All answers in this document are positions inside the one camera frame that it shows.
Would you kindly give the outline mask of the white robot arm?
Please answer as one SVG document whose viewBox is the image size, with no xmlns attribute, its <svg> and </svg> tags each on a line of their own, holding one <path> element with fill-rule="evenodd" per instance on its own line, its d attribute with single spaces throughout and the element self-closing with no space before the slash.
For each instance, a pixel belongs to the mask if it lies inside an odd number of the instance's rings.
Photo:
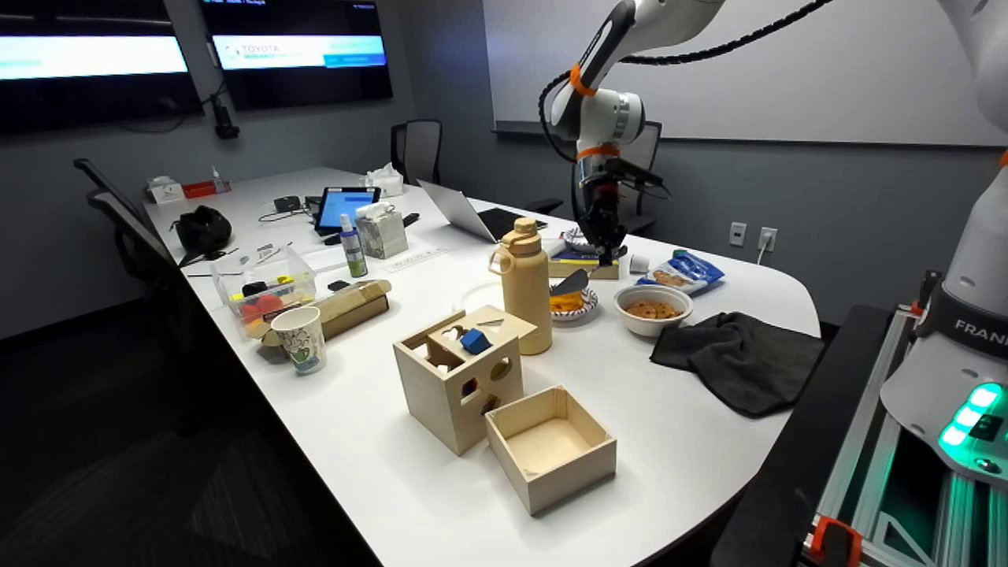
<svg viewBox="0 0 1008 567">
<path fill-rule="evenodd" d="M 620 224 L 618 187 L 624 180 L 659 184 L 656 175 L 632 168 L 620 147 L 636 142 L 644 107 L 632 92 L 604 88 L 618 63 L 678 66 L 724 57 L 761 42 L 830 0 L 802 8 L 714 49 L 675 53 L 675 44 L 696 38 L 724 0 L 618 0 L 600 18 L 585 51 L 554 77 L 534 101 L 537 130 L 550 153 L 569 165 L 569 206 L 580 234 L 610 261 L 628 226 Z M 974 69 L 975 101 L 995 122 L 1008 122 L 1008 0 L 935 0 L 951 22 L 957 44 Z"/>
</svg>

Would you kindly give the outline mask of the robot base stand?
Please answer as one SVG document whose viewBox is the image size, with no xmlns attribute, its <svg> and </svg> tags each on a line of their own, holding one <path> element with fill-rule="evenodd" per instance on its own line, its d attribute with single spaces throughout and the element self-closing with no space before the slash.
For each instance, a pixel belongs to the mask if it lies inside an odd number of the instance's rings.
<svg viewBox="0 0 1008 567">
<path fill-rule="evenodd" d="M 1008 168 L 951 269 L 821 367 L 863 346 L 873 369 L 837 414 L 799 406 L 712 567 L 1008 567 Z"/>
</svg>

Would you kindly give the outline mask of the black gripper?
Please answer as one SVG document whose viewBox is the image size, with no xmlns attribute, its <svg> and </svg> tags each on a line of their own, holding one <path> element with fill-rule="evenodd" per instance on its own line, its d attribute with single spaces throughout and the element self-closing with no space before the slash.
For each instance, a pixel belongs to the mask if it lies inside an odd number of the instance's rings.
<svg viewBox="0 0 1008 567">
<path fill-rule="evenodd" d="M 624 184 L 644 188 L 660 187 L 660 176 L 624 159 L 575 165 L 573 214 L 585 239 L 585 248 L 599 254 L 599 264 L 613 264 L 618 245 L 628 238 L 628 226 L 620 224 Z"/>
</svg>

